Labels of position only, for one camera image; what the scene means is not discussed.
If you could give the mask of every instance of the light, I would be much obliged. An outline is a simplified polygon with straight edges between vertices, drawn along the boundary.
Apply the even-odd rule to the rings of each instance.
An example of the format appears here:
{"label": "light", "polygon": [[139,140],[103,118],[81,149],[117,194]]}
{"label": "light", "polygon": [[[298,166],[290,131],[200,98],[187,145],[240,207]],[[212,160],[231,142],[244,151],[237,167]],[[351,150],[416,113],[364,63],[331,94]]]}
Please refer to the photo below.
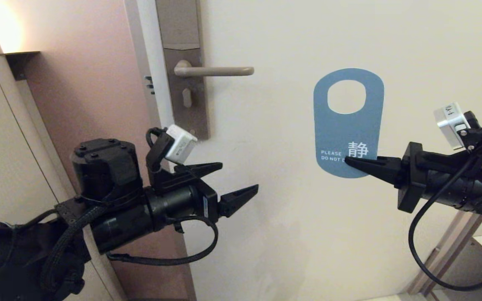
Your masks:
{"label": "light", "polygon": [[0,0],[0,45],[4,53],[20,51],[21,27],[16,15]]}

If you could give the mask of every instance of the blue door hanger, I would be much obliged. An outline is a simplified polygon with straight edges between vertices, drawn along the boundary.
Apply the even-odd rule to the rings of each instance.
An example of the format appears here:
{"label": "blue door hanger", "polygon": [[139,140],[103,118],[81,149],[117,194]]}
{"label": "blue door hanger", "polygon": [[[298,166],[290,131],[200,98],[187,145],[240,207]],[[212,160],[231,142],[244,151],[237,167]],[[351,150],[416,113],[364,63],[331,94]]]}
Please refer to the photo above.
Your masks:
{"label": "blue door hanger", "polygon": [[[342,80],[354,80],[366,89],[364,106],[350,114],[340,114],[328,106],[328,90]],[[364,69],[348,68],[327,74],[315,85],[315,156],[327,173],[342,178],[367,175],[348,166],[346,156],[377,158],[380,122],[384,103],[384,84],[380,77]]]}

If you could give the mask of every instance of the white door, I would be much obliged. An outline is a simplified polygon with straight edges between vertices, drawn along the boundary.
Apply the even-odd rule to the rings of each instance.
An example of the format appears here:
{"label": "white door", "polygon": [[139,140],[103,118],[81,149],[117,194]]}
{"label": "white door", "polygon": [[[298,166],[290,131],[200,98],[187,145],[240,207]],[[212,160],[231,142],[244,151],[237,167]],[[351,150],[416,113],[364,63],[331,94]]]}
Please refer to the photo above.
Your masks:
{"label": "white door", "polygon": [[[25,223],[38,214],[52,209],[58,202],[51,178],[51,186],[46,178],[46,170],[42,170],[41,158],[35,158],[32,147],[41,145],[40,140],[29,140],[24,133],[35,131],[34,128],[21,128],[17,122],[18,111],[13,111],[10,103],[22,100],[17,93],[13,76],[6,66],[5,58],[0,57],[0,221],[8,223]],[[92,263],[86,263],[84,280],[86,285],[79,295],[71,295],[69,301],[92,300],[113,301],[97,269]]]}
{"label": "white door", "polygon": [[[144,2],[142,27],[167,126],[173,119],[159,25],[153,1]],[[318,166],[314,86],[336,70],[369,70],[385,86],[378,154],[401,157],[409,141],[450,153],[432,111],[458,101],[482,123],[482,1],[201,0],[200,11],[205,65],[256,72],[206,79],[210,139],[189,163],[224,162],[206,178],[219,193],[253,184],[260,192],[221,219],[215,251],[191,265],[199,300],[355,301],[406,289],[419,271],[407,246],[413,215],[397,210],[390,185]],[[335,105],[355,101],[358,86],[348,88],[331,88],[342,95]],[[455,213],[437,204],[422,220],[415,241],[423,259]],[[205,227],[185,229],[189,254],[207,246]]]}

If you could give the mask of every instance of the hanger hole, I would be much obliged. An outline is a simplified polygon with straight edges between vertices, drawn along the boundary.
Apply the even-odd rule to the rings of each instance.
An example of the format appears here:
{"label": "hanger hole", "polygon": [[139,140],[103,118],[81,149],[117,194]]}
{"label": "hanger hole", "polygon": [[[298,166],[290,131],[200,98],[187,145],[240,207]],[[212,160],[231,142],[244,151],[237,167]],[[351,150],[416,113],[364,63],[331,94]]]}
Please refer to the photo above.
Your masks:
{"label": "hanger hole", "polygon": [[352,114],[366,103],[366,88],[356,80],[342,80],[328,89],[328,107],[340,114]]}

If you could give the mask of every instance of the door handle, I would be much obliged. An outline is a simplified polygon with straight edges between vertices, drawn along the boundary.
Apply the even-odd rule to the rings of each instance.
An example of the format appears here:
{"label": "door handle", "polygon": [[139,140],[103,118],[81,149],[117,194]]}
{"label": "door handle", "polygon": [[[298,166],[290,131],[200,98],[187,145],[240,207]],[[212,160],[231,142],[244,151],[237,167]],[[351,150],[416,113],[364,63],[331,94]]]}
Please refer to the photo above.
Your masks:
{"label": "door handle", "polygon": [[174,74],[180,77],[249,76],[254,74],[254,67],[193,67],[182,59],[174,67]]}

